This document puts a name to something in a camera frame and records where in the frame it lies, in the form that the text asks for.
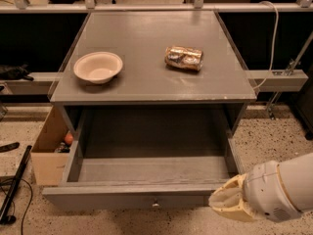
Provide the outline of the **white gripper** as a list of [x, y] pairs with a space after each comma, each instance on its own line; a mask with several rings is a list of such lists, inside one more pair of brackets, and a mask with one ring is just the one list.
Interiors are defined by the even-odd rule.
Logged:
[[274, 222], [302, 215], [291, 202], [275, 161], [232, 177], [211, 194], [209, 205], [218, 215], [241, 222], [256, 221], [256, 212]]

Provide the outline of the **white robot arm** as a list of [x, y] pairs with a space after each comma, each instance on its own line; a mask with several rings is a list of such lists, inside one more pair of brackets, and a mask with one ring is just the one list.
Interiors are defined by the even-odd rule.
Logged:
[[313, 210], [313, 154], [257, 164], [215, 190], [208, 204], [217, 214], [242, 222], [300, 218]]

